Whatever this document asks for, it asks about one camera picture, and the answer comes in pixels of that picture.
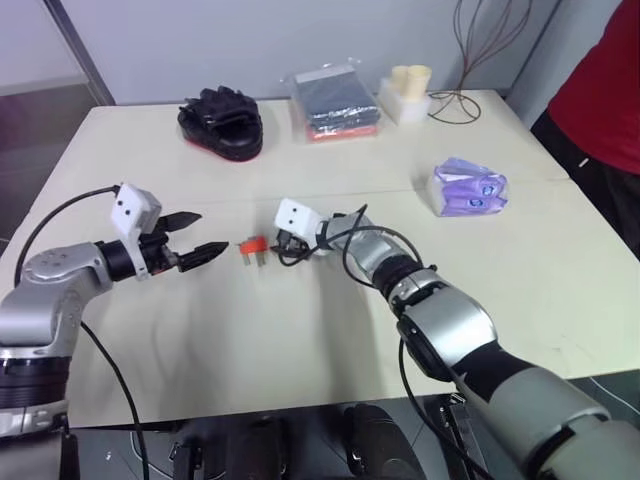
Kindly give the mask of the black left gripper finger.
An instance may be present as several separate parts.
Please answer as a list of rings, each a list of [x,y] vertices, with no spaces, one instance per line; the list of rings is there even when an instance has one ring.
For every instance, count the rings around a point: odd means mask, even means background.
[[[161,231],[172,233],[186,229],[200,220],[202,216],[195,212],[181,211],[161,217]]]
[[[191,252],[178,255],[178,271],[185,273],[205,265],[220,256],[228,246],[228,242],[209,242],[195,247]]]

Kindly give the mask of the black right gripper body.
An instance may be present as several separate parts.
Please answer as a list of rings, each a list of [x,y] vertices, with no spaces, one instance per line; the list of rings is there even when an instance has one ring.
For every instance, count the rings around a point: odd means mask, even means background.
[[[287,243],[288,244],[288,248],[289,249],[308,249],[309,245],[307,244],[306,241],[296,237],[294,234],[286,231],[286,230],[282,230],[280,229],[277,233],[276,236],[276,243],[278,242],[282,242],[282,243]]]

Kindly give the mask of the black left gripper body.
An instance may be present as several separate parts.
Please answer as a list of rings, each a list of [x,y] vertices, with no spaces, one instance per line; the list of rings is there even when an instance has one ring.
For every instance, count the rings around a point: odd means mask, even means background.
[[[169,249],[168,241],[169,236],[164,230],[142,234],[138,239],[147,271],[151,276],[174,268],[180,269],[178,254]]]

